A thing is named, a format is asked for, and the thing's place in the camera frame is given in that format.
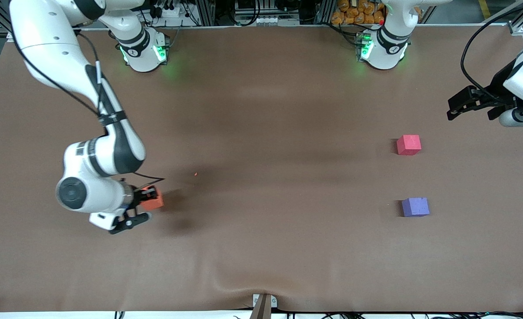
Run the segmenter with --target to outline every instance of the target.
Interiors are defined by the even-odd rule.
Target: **brown paper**
[[[416,28],[388,71],[328,27],[181,30],[150,73],[86,32],[146,146],[140,172],[166,177],[165,207],[115,236],[55,199],[65,148],[97,119],[7,44],[0,311],[235,309],[264,292],[288,311],[523,311],[523,128],[445,115],[477,29]],[[466,67],[487,85],[522,47],[490,26]],[[423,150],[395,154],[403,134]],[[419,196],[431,215],[401,217]]]

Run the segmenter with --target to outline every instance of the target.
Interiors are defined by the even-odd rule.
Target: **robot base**
[[[140,57],[130,56],[120,47],[124,55],[125,64],[142,73],[154,71],[160,65],[167,65],[169,48],[171,46],[171,39],[165,36],[164,33],[154,29],[148,30],[148,32],[152,37],[152,41],[150,41],[150,45]]]
[[[378,70],[389,70],[395,67],[405,56],[407,44],[402,49],[393,47],[397,50],[395,54],[387,53],[386,49],[378,44],[377,31],[366,30],[356,34],[355,43],[356,57],[359,62],[367,62],[370,66]]]

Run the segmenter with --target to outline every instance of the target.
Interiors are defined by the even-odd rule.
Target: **purple cube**
[[[429,215],[429,205],[426,197],[408,198],[402,202],[403,216],[420,217]]]

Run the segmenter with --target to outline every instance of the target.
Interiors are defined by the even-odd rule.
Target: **foam block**
[[[399,155],[415,155],[421,151],[419,135],[403,135],[397,141]]]
[[[429,205],[427,198],[417,197],[408,198],[402,202],[403,216],[405,217],[420,217],[429,215]]]

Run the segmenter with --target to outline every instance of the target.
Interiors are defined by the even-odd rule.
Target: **black cable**
[[[179,31],[181,30],[183,26],[183,21],[181,20],[181,25],[179,26],[179,28],[177,29],[177,33],[175,34],[175,36],[173,37],[173,40],[169,43],[169,48],[172,48],[173,45],[175,45],[175,41],[177,40],[177,37],[179,36]]]
[[[53,85],[55,85],[57,88],[61,89],[63,92],[67,93],[67,95],[69,95],[69,97],[73,98],[75,101],[77,101],[78,103],[81,103],[84,107],[86,107],[86,109],[88,109],[90,112],[92,112],[94,115],[96,115],[97,117],[100,117],[100,114],[94,110],[93,107],[91,107],[90,105],[88,105],[87,103],[85,103],[83,100],[79,99],[79,97],[77,97],[76,95],[74,95],[73,93],[71,93],[71,91],[69,91],[68,89],[65,89],[62,85],[60,85],[59,83],[55,82],[55,80],[51,79],[48,75],[46,75],[45,73],[43,73],[41,70],[38,69],[38,67],[36,67],[31,61],[29,61],[29,59],[25,56],[25,54],[23,53],[21,47],[19,47],[19,43],[17,42],[17,38],[15,37],[15,34],[13,33],[13,31],[10,31],[12,33],[12,37],[14,39],[14,43],[15,43],[15,48],[17,49],[19,55],[23,58],[23,60],[26,61],[27,64],[29,64],[30,67],[32,67],[33,70],[35,70],[37,73],[39,73],[41,76],[43,76],[43,78],[47,79],[47,81],[51,82]]]
[[[508,16],[512,13],[515,13],[515,12],[520,12],[523,10],[523,6],[521,6],[520,8],[514,8],[508,12],[505,12],[503,14],[500,14],[499,16],[493,18],[492,20],[488,21],[487,23],[485,23],[483,26],[480,27],[480,29],[478,29],[473,35],[472,37],[468,40],[468,42],[466,43],[466,46],[464,47],[464,51],[462,52],[462,57],[461,57],[461,70],[462,70],[462,74],[464,74],[464,76],[470,81],[470,83],[472,83],[474,86],[476,86],[476,88],[480,89],[480,91],[482,91],[483,93],[485,93],[486,95],[488,95],[489,97],[492,97],[492,99],[494,99],[495,101],[500,101],[502,102],[498,97],[495,97],[493,94],[491,94],[490,92],[488,92],[484,87],[482,87],[477,81],[475,81],[469,74],[468,72],[466,71],[466,68],[464,67],[464,59],[466,57],[466,52],[468,52],[468,48],[470,48],[470,44],[472,44],[472,41],[474,40],[474,38],[476,38],[476,36],[478,36],[484,29],[486,29],[486,27],[490,26],[490,24],[500,20],[501,18],[504,18],[505,16]]]
[[[94,46],[94,43],[92,43],[92,41],[90,41],[90,39],[85,36],[84,34],[81,34],[80,32],[77,33],[78,36],[80,36],[81,38],[85,39],[86,42],[88,42],[88,44],[90,45],[90,48],[92,49],[92,52],[94,54],[94,60],[95,60],[95,63],[96,65],[99,65],[100,63],[100,58],[98,57],[98,52],[96,51],[96,47]],[[97,93],[98,93],[98,101],[96,103],[96,109],[97,109],[97,112],[99,115],[101,115],[100,113],[100,100],[102,98],[102,83],[97,83],[97,86],[98,86],[98,89],[97,89]]]
[[[146,26],[146,27],[150,27],[149,22],[148,22],[148,19],[145,17],[144,11],[142,10],[141,7],[140,7],[140,12],[141,12],[141,16],[144,17],[145,26]]]
[[[358,317],[359,317],[359,315],[357,317],[354,314],[348,313],[348,312],[341,313],[340,316],[343,317],[343,318],[346,318],[346,319],[358,319]]]
[[[344,40],[346,40],[346,42],[354,45],[355,47],[358,47],[358,44],[356,44],[356,42],[350,40],[346,34],[344,34],[344,32],[342,31],[342,27],[340,26],[340,24],[338,25],[338,29],[340,30],[340,34],[342,34],[342,37],[344,38]]]
[[[230,19],[230,21],[235,24],[235,26],[240,26],[240,27],[247,27],[247,26],[251,26],[254,22],[256,22],[258,20],[258,18],[260,17],[260,14],[262,12],[262,4],[260,3],[260,0],[256,0],[255,3],[254,3],[254,15],[252,16],[252,19],[246,23],[246,24],[241,24],[241,22],[237,22],[235,20],[235,18],[232,17],[232,11],[235,11],[234,8],[231,7],[231,4],[234,3],[234,0],[229,0],[228,1],[228,4],[229,4],[229,10],[228,10],[228,18]],[[256,14],[256,4],[258,5],[258,12]]]
[[[351,35],[351,36],[355,36],[356,35],[356,33],[354,33],[354,32],[342,31],[340,28],[335,27],[334,24],[331,24],[329,22],[322,22],[320,24],[324,24],[325,26],[329,26],[331,29],[335,30],[338,33]],[[365,30],[370,30],[370,31],[377,31],[377,30],[379,30],[379,28],[372,29],[372,28],[368,28],[367,26],[363,26],[362,24],[353,24],[353,26],[357,26],[357,27],[363,28]]]
[[[187,14],[189,14],[189,18],[191,19],[191,21],[197,26],[199,27],[200,24],[199,24],[199,21],[196,19],[195,15],[193,14],[192,10],[191,10],[191,7],[189,6],[189,3],[187,2],[187,0],[182,0],[181,1],[181,4],[183,5],[183,8],[185,9],[185,12]]]
[[[448,315],[450,315],[453,318],[456,318],[455,315],[452,314],[452,313],[448,313]],[[517,318],[522,318],[523,319],[523,315],[521,313],[512,313],[512,312],[507,312],[507,311],[487,312],[487,313],[483,313],[482,315],[476,315],[476,317],[483,318],[483,317],[486,317],[488,315],[507,315],[509,317],[517,317]],[[468,315],[466,313],[460,314],[460,317],[463,317],[463,318],[466,318],[466,319],[473,319],[470,315]],[[449,318],[448,317],[431,317],[431,319],[449,319]]]
[[[155,183],[159,183],[159,182],[162,182],[163,180],[165,180],[163,177],[154,177],[154,176],[148,176],[148,175],[144,175],[144,174],[140,174],[138,172],[133,172],[134,175],[137,175],[137,176],[141,176],[141,177],[145,177],[145,178],[148,178],[148,179],[153,179],[153,181],[147,183],[147,184],[143,184],[142,186],[139,186],[137,189],[140,190],[142,188],[146,188],[147,186],[150,186],[150,185],[153,185]]]
[[[94,54],[94,59],[96,61],[100,61],[100,59],[98,58],[98,52],[96,51],[96,47],[94,47],[94,43],[92,43],[90,41],[90,39],[87,36],[85,36],[84,34],[79,33],[78,36],[85,39],[86,42],[88,42],[88,44],[90,45],[90,48],[92,49],[92,52]]]

